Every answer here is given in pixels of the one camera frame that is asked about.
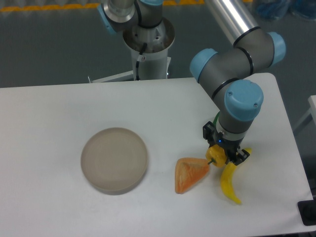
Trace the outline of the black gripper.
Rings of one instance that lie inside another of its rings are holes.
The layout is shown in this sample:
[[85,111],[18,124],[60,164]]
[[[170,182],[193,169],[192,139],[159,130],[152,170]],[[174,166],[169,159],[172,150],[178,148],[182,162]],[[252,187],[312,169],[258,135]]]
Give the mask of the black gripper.
[[202,133],[209,146],[217,145],[224,150],[229,150],[228,159],[234,165],[243,163],[250,156],[250,149],[240,148],[240,144],[244,139],[244,133],[217,132],[211,121],[202,127]]

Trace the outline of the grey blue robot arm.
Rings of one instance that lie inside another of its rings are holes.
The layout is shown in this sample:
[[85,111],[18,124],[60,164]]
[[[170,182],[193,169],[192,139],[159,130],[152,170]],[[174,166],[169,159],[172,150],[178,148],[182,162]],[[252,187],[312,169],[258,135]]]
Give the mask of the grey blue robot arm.
[[[109,32],[122,32],[130,49],[135,80],[165,79],[167,52],[175,39],[162,15],[160,0],[104,0],[98,11]],[[226,162],[239,165],[250,153],[240,147],[259,114],[264,95],[248,77],[281,61],[285,42],[264,32],[239,0],[205,2],[233,48],[219,54],[204,49],[194,56],[190,72],[219,109],[215,122],[203,126],[203,137],[224,150]]]

